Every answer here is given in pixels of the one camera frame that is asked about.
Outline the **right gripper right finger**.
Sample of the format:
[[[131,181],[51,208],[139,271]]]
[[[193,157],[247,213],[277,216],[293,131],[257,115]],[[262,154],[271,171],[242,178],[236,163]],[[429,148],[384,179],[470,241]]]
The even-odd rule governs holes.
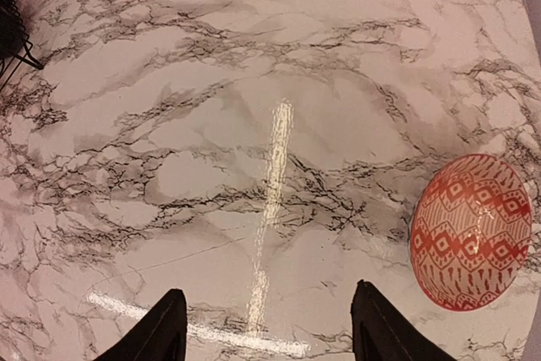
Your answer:
[[[423,336],[371,282],[358,282],[350,313],[352,350],[357,361],[454,361]]]

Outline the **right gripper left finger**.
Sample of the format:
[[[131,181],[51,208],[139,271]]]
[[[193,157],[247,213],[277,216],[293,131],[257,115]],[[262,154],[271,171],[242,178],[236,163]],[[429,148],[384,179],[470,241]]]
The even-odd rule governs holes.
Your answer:
[[[187,329],[187,304],[183,291],[170,289],[96,361],[184,361]]]

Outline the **blue zigzag patterned bowl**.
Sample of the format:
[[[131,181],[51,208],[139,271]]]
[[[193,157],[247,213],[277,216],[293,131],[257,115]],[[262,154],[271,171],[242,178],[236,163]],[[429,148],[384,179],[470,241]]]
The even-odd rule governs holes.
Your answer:
[[[491,304],[525,264],[532,226],[530,199],[509,164],[487,154],[455,159],[413,214],[409,249],[419,286],[444,309]]]

